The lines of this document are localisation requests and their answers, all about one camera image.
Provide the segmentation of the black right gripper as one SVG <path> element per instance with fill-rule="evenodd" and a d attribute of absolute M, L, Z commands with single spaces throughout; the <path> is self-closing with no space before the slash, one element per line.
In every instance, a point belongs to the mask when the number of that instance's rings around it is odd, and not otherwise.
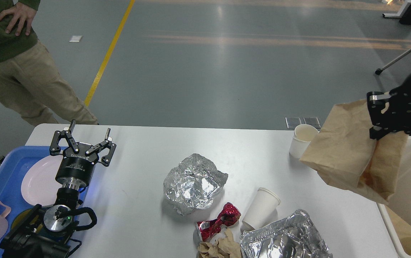
<path fill-rule="evenodd" d="M 382 110 L 390 99 L 389 109 L 384 113 L 384 126 L 380 126 Z M 402 85 L 387 92 L 371 91 L 366 94 L 371 124 L 369 138 L 380 140 L 392 132 L 403 131 L 411 135 L 411 74 Z"/>

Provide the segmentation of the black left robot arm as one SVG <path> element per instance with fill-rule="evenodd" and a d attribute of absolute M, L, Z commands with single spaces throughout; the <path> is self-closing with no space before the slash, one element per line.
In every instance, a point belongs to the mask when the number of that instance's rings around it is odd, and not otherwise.
<path fill-rule="evenodd" d="M 89 230 L 97 224 L 97 216 L 80 199 L 92 180 L 96 164 L 110 165 L 116 144 L 107 129 L 104 140 L 95 145 L 76 142 L 72 136 L 76 121 L 55 131 L 49 153 L 60 156 L 55 180 L 60 183 L 54 204 L 36 204 L 27 216 L 1 240 L 4 258 L 69 258 L 82 244 L 71 248 L 69 241 L 76 231 Z"/>

